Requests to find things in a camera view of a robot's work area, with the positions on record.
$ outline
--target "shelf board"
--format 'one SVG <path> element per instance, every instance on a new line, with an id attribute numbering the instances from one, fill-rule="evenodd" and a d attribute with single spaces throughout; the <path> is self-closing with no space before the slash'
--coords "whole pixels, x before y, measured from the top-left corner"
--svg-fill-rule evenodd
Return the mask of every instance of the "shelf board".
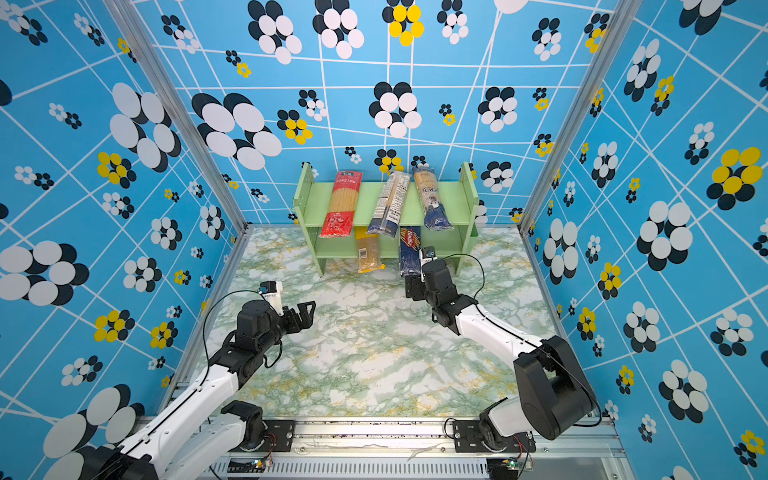
<path id="1" fill-rule="evenodd" d="M 355 210 L 355 227 L 367 227 L 373 216 L 373 209 L 376 208 L 376 202 L 381 194 L 383 182 L 362 182 L 360 184 L 360 193 L 357 198 L 357 208 Z M 304 210 L 304 223 L 307 227 L 322 227 L 328 213 L 328 205 L 331 200 L 333 183 L 314 183 L 310 188 L 309 199 L 306 202 Z M 467 203 L 467 195 L 461 182 L 439 182 L 439 193 L 442 204 L 445 207 L 445 213 L 448 221 L 452 225 L 469 225 L 474 219 L 470 219 L 470 208 Z M 423 225 L 424 210 L 422 209 L 419 195 L 416 191 L 415 182 L 411 182 L 406 195 L 406 202 L 403 205 L 400 225 Z M 327 257 L 327 258 L 352 258 L 352 257 Z"/>

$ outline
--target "blue spaghetti package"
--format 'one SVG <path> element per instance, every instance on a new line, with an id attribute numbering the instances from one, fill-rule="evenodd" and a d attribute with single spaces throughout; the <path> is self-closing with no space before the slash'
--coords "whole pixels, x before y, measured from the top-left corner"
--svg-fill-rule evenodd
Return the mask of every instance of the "blue spaghetti package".
<path id="1" fill-rule="evenodd" d="M 421 227 L 400 227 L 400 276 L 421 275 Z"/>

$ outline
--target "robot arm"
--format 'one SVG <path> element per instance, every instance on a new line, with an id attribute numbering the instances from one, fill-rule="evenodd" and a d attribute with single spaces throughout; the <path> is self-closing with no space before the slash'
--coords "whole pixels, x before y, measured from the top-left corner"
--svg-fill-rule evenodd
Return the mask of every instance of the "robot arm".
<path id="1" fill-rule="evenodd" d="M 434 257 L 434 249 L 422 249 L 422 278 L 406 279 L 406 296 L 426 300 L 434 322 L 473 339 L 515 369 L 519 397 L 502 399 L 480 414 L 486 446 L 501 450 L 515 433 L 531 430 L 554 440 L 596 406 L 568 342 L 527 334 L 490 314 L 458 293 L 445 261 Z"/>

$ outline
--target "yellow pasta package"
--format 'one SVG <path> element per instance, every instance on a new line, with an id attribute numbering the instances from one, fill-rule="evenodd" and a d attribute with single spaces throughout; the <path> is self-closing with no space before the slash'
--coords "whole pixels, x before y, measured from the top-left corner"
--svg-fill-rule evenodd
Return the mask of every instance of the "yellow pasta package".
<path id="1" fill-rule="evenodd" d="M 384 264 L 379 259 L 379 236 L 368 234 L 366 230 L 366 227 L 355 227 L 358 273 L 368 273 L 384 268 Z"/>

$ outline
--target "yellow circle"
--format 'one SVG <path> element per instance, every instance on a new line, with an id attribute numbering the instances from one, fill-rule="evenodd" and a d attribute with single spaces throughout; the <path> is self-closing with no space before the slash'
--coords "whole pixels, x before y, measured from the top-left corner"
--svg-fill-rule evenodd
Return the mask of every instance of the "yellow circle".
<path id="1" fill-rule="evenodd" d="M 408 47 L 413 43 L 413 33 L 410 31 L 404 31 L 402 35 L 400 35 L 400 43 L 403 47 Z"/>
<path id="2" fill-rule="evenodd" d="M 723 165 L 726 167 L 732 167 L 736 164 L 736 162 L 739 161 L 739 151 L 735 148 L 731 148 L 726 153 L 723 154 Z"/>
<path id="3" fill-rule="evenodd" d="M 391 36 L 398 38 L 401 33 L 402 33 L 402 25 L 400 25 L 398 22 L 392 22 L 389 24 L 389 34 Z"/>
<path id="4" fill-rule="evenodd" d="M 712 181 L 716 184 L 722 184 L 730 177 L 730 169 L 728 167 L 718 167 L 712 172 Z"/>
<path id="5" fill-rule="evenodd" d="M 406 10 L 406 7 L 403 5 L 397 5 L 392 11 L 392 14 L 395 16 L 396 21 L 402 22 L 406 19 L 406 16 L 408 16 L 408 10 Z"/>
<path id="6" fill-rule="evenodd" d="M 413 36 L 416 38 L 424 35 L 424 24 L 421 22 L 414 22 L 414 24 L 411 25 L 411 33 L 413 33 Z"/>
<path id="7" fill-rule="evenodd" d="M 760 178 L 763 178 L 763 168 L 757 165 L 750 165 L 741 172 L 741 180 L 745 184 L 754 184 Z"/>
<path id="8" fill-rule="evenodd" d="M 731 177 L 728 180 L 725 180 L 725 183 L 723 183 L 723 190 L 725 190 L 728 194 L 733 195 L 741 189 L 742 185 L 743 182 L 739 177 Z"/>
<path id="9" fill-rule="evenodd" d="M 760 159 L 760 149 L 757 147 L 749 147 L 741 154 L 742 165 L 754 165 Z"/>

